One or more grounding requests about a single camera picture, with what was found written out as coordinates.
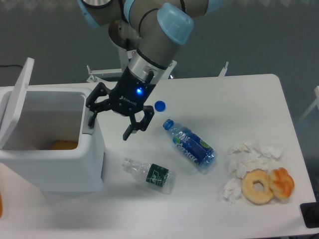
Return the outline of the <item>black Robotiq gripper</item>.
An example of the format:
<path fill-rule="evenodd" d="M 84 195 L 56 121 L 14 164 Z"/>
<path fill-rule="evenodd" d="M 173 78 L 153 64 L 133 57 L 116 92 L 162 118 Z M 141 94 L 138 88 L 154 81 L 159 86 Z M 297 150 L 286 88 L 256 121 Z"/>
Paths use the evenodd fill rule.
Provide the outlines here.
<path fill-rule="evenodd" d="M 88 126 L 94 126 L 98 113 L 112 109 L 114 112 L 130 118 L 131 124 L 123 134 L 124 141 L 138 130 L 146 131 L 155 114 L 153 106 L 144 106 L 145 101 L 155 88 L 155 84 L 151 83 L 153 77 L 154 72 L 149 71 L 143 81 L 127 68 L 112 90 L 108 89 L 104 83 L 99 82 L 86 100 L 86 107 L 93 113 L 88 120 Z M 99 97 L 107 95 L 109 95 L 108 99 L 97 102 Z M 140 121 L 136 121 L 135 113 L 141 110 L 144 117 Z"/>

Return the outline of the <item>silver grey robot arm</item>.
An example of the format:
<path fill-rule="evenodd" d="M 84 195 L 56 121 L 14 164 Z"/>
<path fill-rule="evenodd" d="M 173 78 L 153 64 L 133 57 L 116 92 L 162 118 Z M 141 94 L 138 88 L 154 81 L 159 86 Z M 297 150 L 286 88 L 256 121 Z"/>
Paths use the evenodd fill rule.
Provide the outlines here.
<path fill-rule="evenodd" d="M 135 54 L 113 89 L 99 83 L 86 101 L 92 112 L 88 126 L 97 114 L 112 110 L 130 118 L 123 134 L 145 131 L 154 115 L 145 105 L 156 84 L 180 47 L 187 42 L 194 18 L 218 10 L 220 0 L 80 0 L 80 9 L 92 26 L 122 20 L 140 41 Z"/>

